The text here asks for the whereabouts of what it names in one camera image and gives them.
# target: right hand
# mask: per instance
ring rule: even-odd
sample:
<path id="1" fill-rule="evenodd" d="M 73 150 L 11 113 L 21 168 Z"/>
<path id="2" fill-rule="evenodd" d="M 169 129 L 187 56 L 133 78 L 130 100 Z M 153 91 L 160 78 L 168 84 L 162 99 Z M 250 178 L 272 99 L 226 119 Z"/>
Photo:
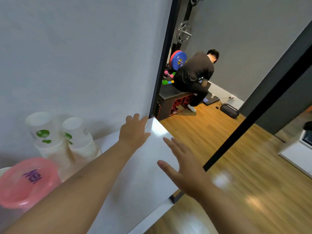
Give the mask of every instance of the right hand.
<path id="1" fill-rule="evenodd" d="M 203 169 L 192 151 L 177 139 L 163 138 L 179 162 L 179 172 L 165 161 L 159 160 L 158 166 L 168 175 L 176 186 L 188 196 L 199 199 L 207 187 L 212 184 L 208 174 Z"/>

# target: blue weight plate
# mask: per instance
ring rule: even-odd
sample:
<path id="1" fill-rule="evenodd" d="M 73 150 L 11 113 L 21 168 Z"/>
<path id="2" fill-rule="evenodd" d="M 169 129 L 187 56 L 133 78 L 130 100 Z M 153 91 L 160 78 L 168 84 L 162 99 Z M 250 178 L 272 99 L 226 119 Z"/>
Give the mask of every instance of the blue weight plate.
<path id="1" fill-rule="evenodd" d="M 185 52 L 178 52 L 174 55 L 171 65 L 174 70 L 178 70 L 182 65 L 184 65 L 186 61 L 186 53 Z"/>

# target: purple logo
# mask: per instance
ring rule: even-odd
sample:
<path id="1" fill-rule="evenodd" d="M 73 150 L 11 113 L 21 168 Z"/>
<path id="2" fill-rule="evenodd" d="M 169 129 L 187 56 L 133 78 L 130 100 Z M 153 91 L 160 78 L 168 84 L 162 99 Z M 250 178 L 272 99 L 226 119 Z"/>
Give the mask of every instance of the purple logo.
<path id="1" fill-rule="evenodd" d="M 25 178 L 28 177 L 28 181 L 30 181 L 33 184 L 35 184 L 42 178 L 42 176 L 40 175 L 40 173 L 37 172 L 37 170 L 32 170 L 31 172 L 23 174 L 23 176 L 25 176 Z"/>

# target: stack of paper cups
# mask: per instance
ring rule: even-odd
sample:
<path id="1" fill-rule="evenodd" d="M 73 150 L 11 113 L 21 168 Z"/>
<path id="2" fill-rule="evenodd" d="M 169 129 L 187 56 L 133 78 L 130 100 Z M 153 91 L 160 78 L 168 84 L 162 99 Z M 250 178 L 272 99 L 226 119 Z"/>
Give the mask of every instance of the stack of paper cups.
<path id="1" fill-rule="evenodd" d="M 62 124 L 68 146 L 78 162 L 91 161 L 96 158 L 100 150 L 96 147 L 92 135 L 79 117 L 71 117 Z"/>
<path id="2" fill-rule="evenodd" d="M 42 157 L 51 159 L 61 169 L 72 164 L 67 142 L 49 113 L 33 113 L 25 119 L 25 123 Z"/>

